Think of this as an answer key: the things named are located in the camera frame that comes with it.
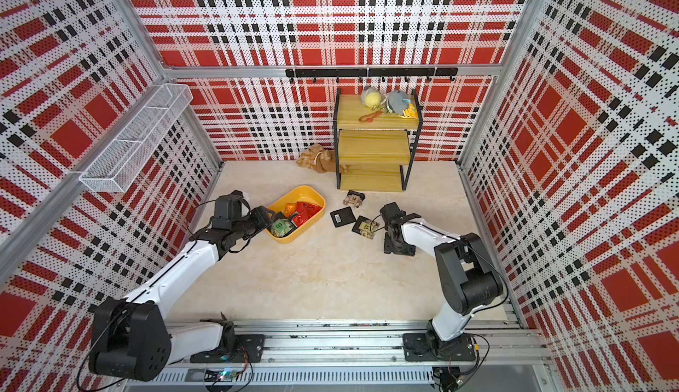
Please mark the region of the black gold label tea bag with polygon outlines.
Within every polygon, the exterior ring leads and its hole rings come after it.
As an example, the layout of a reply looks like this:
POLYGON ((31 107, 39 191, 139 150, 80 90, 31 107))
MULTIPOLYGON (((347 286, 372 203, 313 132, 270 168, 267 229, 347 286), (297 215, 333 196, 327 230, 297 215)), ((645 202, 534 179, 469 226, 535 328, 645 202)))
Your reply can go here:
POLYGON ((374 236, 381 230, 381 225, 377 221, 373 221, 364 216, 359 216, 352 227, 352 232, 373 240, 374 236))

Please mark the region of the small brown tea bag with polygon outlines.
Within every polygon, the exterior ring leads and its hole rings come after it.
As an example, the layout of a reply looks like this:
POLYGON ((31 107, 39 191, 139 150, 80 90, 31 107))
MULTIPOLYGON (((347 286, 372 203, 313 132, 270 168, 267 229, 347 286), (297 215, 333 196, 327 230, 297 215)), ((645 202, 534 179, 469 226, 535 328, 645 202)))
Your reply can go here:
POLYGON ((348 191, 345 199, 343 199, 343 204, 345 206, 353 206, 354 208, 359 208, 364 204, 365 194, 362 192, 356 192, 353 190, 348 191))

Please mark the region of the black green label tea bag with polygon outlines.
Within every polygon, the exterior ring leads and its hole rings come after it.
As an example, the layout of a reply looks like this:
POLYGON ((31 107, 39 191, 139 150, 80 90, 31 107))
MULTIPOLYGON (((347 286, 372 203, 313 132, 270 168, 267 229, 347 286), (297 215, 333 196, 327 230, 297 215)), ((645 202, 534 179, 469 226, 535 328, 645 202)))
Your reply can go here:
POLYGON ((276 220, 270 227, 270 233, 275 238, 286 238, 296 230, 295 224, 288 219, 276 220))

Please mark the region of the yellow plastic storage box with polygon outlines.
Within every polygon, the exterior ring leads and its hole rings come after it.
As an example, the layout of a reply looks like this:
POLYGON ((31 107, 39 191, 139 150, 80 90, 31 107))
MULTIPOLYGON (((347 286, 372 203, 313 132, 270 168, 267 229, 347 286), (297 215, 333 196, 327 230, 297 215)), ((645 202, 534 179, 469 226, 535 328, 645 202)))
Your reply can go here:
POLYGON ((266 232, 281 245, 302 236, 325 213, 325 198, 308 185, 294 188, 268 206, 274 222, 266 232))

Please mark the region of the red tea bag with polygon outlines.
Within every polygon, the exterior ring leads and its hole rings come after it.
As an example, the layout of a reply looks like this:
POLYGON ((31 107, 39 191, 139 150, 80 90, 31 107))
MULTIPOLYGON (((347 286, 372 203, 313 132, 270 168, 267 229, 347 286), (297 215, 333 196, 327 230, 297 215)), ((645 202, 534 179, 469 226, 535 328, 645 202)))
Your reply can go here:
POLYGON ((321 206, 309 202, 298 201, 296 204, 297 213, 292 216, 291 221, 297 228, 309 221, 322 209, 321 206))

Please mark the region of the orange tea bag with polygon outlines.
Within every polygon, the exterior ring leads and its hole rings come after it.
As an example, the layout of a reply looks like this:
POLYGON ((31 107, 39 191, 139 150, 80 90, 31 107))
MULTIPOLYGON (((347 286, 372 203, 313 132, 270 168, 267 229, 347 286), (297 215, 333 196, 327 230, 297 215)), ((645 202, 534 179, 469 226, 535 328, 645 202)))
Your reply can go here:
POLYGON ((297 213, 297 204, 296 203, 287 203, 286 207, 285 207, 285 211, 283 212, 285 217, 290 218, 295 213, 297 213))

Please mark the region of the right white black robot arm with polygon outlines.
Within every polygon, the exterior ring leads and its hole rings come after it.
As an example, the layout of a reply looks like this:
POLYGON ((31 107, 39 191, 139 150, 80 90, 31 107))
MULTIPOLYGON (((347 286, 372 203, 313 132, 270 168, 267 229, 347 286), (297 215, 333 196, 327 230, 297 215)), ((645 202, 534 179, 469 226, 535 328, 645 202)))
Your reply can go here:
POLYGON ((406 213, 395 203, 380 209, 385 224, 384 252, 413 256, 426 252, 436 262, 444 297, 439 313, 420 334, 405 334, 404 356, 408 362, 472 362, 477 359, 475 340, 466 332, 472 318, 505 298, 505 283, 490 261, 480 236, 456 235, 406 213))

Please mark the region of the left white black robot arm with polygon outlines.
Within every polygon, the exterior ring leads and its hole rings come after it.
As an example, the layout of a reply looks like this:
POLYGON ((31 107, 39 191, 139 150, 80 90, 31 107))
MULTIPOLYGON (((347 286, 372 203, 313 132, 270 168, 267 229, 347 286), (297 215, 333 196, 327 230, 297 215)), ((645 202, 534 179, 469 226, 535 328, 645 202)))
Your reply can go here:
POLYGON ((240 191, 215 199, 207 226, 196 231, 170 263, 123 298, 109 298, 95 309, 92 342, 81 368, 124 380, 151 381, 167 365, 194 355, 240 354, 230 321, 168 326, 166 316, 203 273, 235 253, 238 242, 249 244, 269 229, 275 216, 264 206, 251 206, 240 191))

